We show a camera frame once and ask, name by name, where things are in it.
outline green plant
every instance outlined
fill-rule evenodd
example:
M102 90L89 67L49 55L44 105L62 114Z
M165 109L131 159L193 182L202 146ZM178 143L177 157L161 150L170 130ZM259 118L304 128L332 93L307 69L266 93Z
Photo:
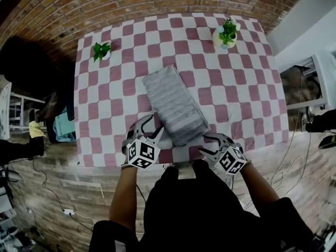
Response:
M240 30L240 24L236 22L233 16L226 19L223 26L219 27L218 36L224 45L233 42L236 32Z
M93 61L96 61L98 58L102 59L106 53L111 51L111 46L107 45L107 43L104 43L103 45L95 43L95 46L93 47L93 50L95 51Z

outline brick wall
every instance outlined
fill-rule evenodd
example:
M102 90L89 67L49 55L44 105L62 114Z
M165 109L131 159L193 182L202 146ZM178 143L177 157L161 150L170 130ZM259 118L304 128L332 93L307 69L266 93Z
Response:
M20 0L0 25L0 48L13 35L38 41L52 60L76 56L78 38L140 16L173 12L244 15L270 32L298 0Z

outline white cube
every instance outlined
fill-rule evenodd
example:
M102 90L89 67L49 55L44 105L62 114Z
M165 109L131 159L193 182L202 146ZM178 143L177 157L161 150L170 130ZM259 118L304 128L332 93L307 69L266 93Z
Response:
M159 153L159 148L135 139L128 148L128 164L145 169L157 161Z
M215 167L223 169L229 175L236 175L243 168L246 160L240 150L233 147L228 147L227 150L222 153Z

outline power outlet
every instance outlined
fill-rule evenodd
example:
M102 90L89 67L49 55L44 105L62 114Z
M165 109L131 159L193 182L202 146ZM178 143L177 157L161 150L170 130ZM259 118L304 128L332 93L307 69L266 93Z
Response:
M63 213L66 214L66 215L71 215L71 216L73 216L75 214L74 210L72 210L72 209L63 209Z

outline yellow cloth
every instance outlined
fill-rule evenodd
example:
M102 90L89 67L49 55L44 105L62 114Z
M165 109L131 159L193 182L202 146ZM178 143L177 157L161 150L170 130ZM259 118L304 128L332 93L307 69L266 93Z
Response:
M41 130L40 125L36 121L32 121L29 123L29 134L31 138L46 137Z

